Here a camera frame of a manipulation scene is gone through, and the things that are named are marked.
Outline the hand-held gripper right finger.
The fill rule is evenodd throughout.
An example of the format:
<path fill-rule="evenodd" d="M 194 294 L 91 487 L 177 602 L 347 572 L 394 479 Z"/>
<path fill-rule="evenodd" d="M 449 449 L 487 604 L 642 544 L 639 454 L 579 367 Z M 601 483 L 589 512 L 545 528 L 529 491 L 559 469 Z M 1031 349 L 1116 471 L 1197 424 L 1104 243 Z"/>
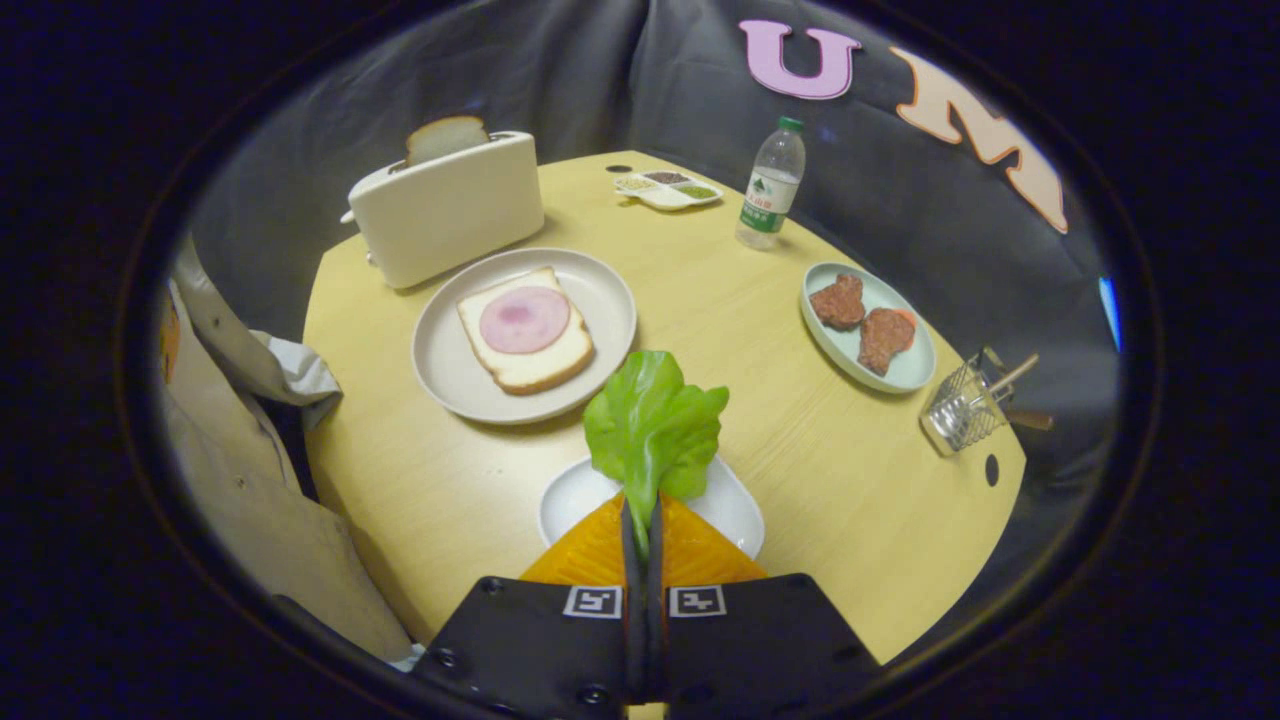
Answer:
<path fill-rule="evenodd" d="M 668 719 L 806 719 L 881 665 L 813 577 L 769 575 L 660 495 L 649 530 L 648 694 Z"/>

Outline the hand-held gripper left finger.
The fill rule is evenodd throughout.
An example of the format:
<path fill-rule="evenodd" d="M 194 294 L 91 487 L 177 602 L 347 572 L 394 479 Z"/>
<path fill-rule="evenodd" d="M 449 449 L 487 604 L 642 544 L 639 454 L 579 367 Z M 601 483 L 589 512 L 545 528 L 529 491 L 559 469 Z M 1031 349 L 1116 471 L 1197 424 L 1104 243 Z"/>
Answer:
<path fill-rule="evenodd" d="M 479 579 L 413 678 L 515 719 L 625 717 L 646 684 L 632 530 L 614 495 L 524 575 Z"/>

